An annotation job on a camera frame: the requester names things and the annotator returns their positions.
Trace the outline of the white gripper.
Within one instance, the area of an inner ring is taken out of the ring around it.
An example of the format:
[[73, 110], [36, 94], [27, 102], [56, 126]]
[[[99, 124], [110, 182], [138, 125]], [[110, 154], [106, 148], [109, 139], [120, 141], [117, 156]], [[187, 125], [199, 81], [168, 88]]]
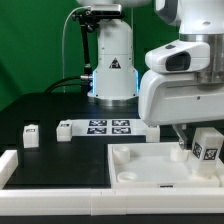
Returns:
[[224, 84], [199, 84], [193, 73], [147, 71], [141, 80], [138, 113], [148, 126], [173, 125], [181, 149], [187, 136], [181, 124], [224, 119]]

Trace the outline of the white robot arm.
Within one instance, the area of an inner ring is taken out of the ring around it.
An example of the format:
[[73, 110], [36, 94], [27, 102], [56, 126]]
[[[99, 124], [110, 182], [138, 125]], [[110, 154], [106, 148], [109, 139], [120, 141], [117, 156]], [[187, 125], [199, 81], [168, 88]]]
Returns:
[[123, 7], [151, 0], [77, 0], [99, 18], [98, 66], [89, 96], [106, 102], [138, 94], [147, 125], [224, 119], [224, 0], [156, 0], [155, 11], [179, 28], [179, 38], [147, 52], [141, 79], [132, 65], [132, 35], [120, 31]]

